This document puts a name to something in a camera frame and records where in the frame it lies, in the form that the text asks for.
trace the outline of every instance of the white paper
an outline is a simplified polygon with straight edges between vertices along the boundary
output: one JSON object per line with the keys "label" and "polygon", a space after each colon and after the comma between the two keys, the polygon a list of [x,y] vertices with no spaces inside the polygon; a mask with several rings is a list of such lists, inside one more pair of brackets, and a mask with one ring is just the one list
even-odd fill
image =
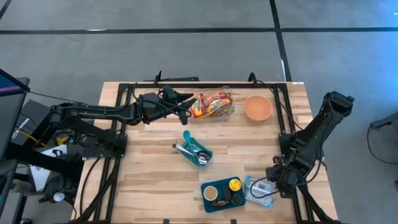
{"label": "white paper", "polygon": [[[57,146],[51,149],[47,149],[46,151],[43,151],[42,154],[45,154],[47,156],[51,157],[57,157],[62,154],[67,153],[67,146],[66,145],[61,145]],[[37,166],[31,166],[30,171],[33,176],[33,180],[35,182],[36,186],[36,191],[43,191],[45,187],[45,183],[47,181],[47,178],[49,177],[51,171],[43,169],[41,167]]]}

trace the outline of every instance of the orange bowl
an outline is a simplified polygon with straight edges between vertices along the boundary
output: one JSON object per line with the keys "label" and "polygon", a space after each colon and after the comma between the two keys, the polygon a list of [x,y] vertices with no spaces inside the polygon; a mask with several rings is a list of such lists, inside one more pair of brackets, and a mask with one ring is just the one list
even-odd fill
{"label": "orange bowl", "polygon": [[265,121],[272,113],[272,105],[263,96],[250,96],[244,102],[244,112],[253,121]]}

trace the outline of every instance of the yellow lid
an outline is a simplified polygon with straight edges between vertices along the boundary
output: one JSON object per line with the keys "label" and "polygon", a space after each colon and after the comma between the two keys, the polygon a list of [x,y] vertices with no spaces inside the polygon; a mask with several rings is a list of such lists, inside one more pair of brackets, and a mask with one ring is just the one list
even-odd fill
{"label": "yellow lid", "polygon": [[231,189],[232,191],[239,191],[241,187],[242,187],[241,182],[238,179],[230,180],[229,189]]}

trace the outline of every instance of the black box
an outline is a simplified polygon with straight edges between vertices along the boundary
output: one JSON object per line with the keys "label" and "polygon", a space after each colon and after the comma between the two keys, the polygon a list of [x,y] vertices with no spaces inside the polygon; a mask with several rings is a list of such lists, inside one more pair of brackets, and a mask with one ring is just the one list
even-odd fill
{"label": "black box", "polygon": [[[49,127],[49,119],[47,116],[49,112],[49,107],[34,100],[29,100],[21,109],[16,127],[30,134],[37,140],[40,139],[42,143],[47,144],[55,132],[54,129]],[[23,146],[26,149],[32,149],[36,144],[33,139],[17,129],[12,133],[11,142]]]}

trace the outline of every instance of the black floor stripe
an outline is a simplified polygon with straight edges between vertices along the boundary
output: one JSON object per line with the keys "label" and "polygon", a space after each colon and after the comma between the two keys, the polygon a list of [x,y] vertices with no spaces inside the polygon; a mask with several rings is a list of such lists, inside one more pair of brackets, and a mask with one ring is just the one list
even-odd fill
{"label": "black floor stripe", "polygon": [[12,0],[7,0],[4,5],[2,6],[1,10],[0,10],[0,20],[3,17],[4,13],[6,13],[8,6],[11,4]]}
{"label": "black floor stripe", "polygon": [[173,29],[92,29],[92,30],[0,30],[0,34],[186,34],[186,33],[275,32],[266,27],[218,27]]}
{"label": "black floor stripe", "polygon": [[274,25],[275,25],[275,32],[276,32],[276,39],[278,41],[279,55],[280,55],[280,59],[283,61],[282,66],[283,66],[283,69],[285,72],[285,80],[287,82],[291,82],[292,76],[290,74],[289,63],[287,61],[284,38],[282,36],[282,32],[281,32],[281,28],[280,28],[278,11],[276,9],[275,0],[269,0],[269,4],[271,5],[272,18],[274,20]]}
{"label": "black floor stripe", "polygon": [[398,32],[398,27],[282,28],[281,32]]}

